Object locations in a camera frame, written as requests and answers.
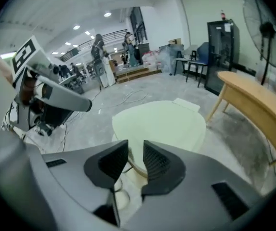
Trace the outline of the blue chair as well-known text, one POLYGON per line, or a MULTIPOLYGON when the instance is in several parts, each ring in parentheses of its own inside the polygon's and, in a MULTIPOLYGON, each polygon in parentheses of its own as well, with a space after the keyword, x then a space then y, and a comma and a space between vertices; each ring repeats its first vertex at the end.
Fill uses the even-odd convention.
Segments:
POLYGON ((204 68, 208 66, 208 61, 209 61, 209 43, 204 42, 202 43, 196 50, 196 60, 188 60, 188 74, 187 74, 187 79, 188 80, 188 75, 189 75, 189 70, 191 65, 195 65, 196 67, 196 74, 198 74, 198 68, 199 66, 201 67, 201 72, 199 76, 199 81, 197 87, 200 86, 201 80, 202 80, 202 74, 204 68))

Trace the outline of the group of small hall lights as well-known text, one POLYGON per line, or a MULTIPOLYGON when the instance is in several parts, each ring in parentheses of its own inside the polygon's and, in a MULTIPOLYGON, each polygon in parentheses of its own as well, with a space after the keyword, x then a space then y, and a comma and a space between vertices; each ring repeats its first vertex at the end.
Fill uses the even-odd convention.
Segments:
POLYGON ((61 55, 71 48, 95 38, 96 34, 109 34, 123 30, 125 24, 120 22, 120 10, 87 16, 69 26, 52 39, 45 49, 52 55, 61 55))

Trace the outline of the black metal railing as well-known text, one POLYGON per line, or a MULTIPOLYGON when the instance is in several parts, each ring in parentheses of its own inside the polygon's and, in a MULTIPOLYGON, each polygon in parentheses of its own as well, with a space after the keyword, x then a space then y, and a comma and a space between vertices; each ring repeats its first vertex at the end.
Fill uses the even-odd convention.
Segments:
MULTIPOLYGON (((105 35, 102 35, 102 39, 104 44, 110 44, 117 41, 123 41, 124 36, 126 34, 126 29, 115 31, 112 33, 108 33, 105 35)), ((68 61, 69 59, 75 57, 76 55, 82 53, 84 50, 90 50, 92 48, 93 42, 95 39, 90 39, 86 42, 83 42, 82 44, 78 45, 77 47, 73 47, 71 50, 63 54, 59 57, 59 59, 63 62, 68 61)))

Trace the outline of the oval wooden table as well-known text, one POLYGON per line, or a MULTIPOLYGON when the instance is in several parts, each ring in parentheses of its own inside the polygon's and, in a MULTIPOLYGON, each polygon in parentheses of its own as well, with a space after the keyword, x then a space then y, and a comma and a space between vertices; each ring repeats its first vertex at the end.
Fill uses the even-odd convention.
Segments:
POLYGON ((218 99, 205 119, 208 122, 222 100, 242 112, 276 150, 276 95, 256 81, 230 71, 217 73, 224 83, 218 99))

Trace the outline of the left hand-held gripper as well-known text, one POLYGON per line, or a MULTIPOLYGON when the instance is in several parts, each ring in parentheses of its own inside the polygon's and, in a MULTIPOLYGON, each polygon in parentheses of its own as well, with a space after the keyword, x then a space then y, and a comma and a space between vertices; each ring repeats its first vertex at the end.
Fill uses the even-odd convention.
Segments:
POLYGON ((37 128, 39 133, 52 134, 63 125, 73 112, 88 112, 92 101, 66 86, 58 78, 59 70, 45 54, 35 36, 28 39, 12 58, 14 78, 13 87, 17 95, 17 120, 14 127, 28 132, 37 128), (23 105, 20 94, 26 77, 36 78, 52 87, 49 97, 35 95, 30 105, 23 105))

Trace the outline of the wooden platform steps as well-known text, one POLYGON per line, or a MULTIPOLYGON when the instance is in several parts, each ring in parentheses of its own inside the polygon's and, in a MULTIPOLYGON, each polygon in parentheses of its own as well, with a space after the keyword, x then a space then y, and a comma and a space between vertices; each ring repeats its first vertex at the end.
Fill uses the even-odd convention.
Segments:
POLYGON ((162 73, 161 69, 150 69, 149 67, 141 65, 137 67, 123 68, 122 70, 117 71, 115 79, 116 83, 121 84, 159 73, 162 73))

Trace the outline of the plastic-wrapped grey box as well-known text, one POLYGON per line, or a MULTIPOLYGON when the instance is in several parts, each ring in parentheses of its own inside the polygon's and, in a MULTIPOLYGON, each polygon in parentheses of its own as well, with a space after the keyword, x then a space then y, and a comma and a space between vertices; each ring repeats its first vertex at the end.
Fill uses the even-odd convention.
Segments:
POLYGON ((176 60, 176 58, 182 57, 183 50, 184 45, 182 44, 168 44, 159 47, 158 61, 161 62, 163 73, 174 75, 183 72, 183 62, 176 60))

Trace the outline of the cream lidded trash bin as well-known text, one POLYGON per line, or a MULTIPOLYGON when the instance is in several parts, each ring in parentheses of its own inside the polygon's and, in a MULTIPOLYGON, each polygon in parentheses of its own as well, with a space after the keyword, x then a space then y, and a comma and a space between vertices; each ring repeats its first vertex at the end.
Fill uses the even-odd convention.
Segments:
POLYGON ((198 130, 168 128, 152 129, 151 131, 139 131, 133 133, 113 133, 112 141, 128 140, 128 162, 124 168, 121 179, 117 181, 115 188, 128 193, 128 204, 133 205, 141 188, 147 184, 147 171, 143 163, 143 143, 145 140, 160 142, 181 148, 186 151, 197 152, 204 141, 205 128, 198 130))

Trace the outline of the black cabinet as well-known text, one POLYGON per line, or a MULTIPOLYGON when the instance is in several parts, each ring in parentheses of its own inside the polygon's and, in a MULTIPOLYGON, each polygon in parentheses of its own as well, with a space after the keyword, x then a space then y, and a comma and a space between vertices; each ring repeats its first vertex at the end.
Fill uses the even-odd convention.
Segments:
POLYGON ((219 95, 224 83, 220 71, 236 72, 239 59, 239 29, 233 20, 208 22, 209 57, 204 87, 219 95))
POLYGON ((143 43, 138 45, 139 62, 143 64, 142 56, 150 51, 149 43, 143 43))

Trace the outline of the white roller blind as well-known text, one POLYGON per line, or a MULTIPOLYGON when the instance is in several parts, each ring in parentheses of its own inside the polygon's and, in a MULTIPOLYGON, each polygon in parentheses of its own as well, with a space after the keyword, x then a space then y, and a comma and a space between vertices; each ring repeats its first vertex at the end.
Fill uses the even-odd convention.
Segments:
POLYGON ((259 52, 247 30, 243 17, 244 0, 182 0, 187 16, 190 43, 201 45, 208 41, 207 23, 221 20, 221 12, 239 28, 240 52, 238 63, 256 70, 259 52))

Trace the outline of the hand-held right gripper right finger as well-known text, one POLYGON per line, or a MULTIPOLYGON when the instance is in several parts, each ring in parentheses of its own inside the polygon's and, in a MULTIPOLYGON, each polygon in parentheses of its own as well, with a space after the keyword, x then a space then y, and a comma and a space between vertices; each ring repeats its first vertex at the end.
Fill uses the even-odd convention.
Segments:
POLYGON ((143 163, 147 170, 147 184, 141 196, 166 195, 185 178, 186 166, 179 156, 168 149, 168 145, 145 140, 143 163))

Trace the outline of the person's left hand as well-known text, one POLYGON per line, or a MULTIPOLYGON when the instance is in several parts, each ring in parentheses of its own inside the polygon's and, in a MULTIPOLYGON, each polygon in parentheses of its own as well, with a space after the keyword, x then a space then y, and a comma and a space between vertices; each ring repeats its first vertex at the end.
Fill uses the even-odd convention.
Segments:
POLYGON ((30 105, 35 95, 49 97, 52 87, 39 81, 36 78, 26 77, 23 83, 22 92, 20 94, 23 105, 30 105))

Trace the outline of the cluster of clear water jugs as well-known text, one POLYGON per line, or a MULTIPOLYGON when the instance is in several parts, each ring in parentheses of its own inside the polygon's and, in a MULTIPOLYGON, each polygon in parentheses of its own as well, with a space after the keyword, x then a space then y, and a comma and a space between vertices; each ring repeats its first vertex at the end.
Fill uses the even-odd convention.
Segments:
POLYGON ((150 70, 158 69, 159 67, 159 51, 149 51, 142 56, 143 65, 150 70))

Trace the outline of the grey chair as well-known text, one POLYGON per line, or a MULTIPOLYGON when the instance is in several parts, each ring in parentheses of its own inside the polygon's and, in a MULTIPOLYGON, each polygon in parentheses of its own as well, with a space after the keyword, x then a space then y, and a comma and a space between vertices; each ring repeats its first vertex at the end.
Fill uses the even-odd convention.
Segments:
POLYGON ((174 75, 176 74, 177 66, 179 63, 182 64, 183 73, 185 72, 185 66, 187 66, 187 73, 189 73, 191 66, 195 65, 195 64, 189 63, 189 61, 197 60, 198 58, 197 49, 198 49, 197 45, 190 45, 187 49, 183 51, 178 51, 176 53, 174 75))

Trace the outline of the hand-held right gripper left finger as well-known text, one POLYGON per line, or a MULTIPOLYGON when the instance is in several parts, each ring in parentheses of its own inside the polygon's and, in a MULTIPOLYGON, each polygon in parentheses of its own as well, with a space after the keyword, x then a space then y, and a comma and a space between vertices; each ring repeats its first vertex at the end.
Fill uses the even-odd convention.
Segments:
POLYGON ((128 140, 115 141, 95 147, 95 153, 84 163, 85 175, 94 186, 104 189, 106 196, 93 214, 119 227, 114 185, 128 161, 128 140))

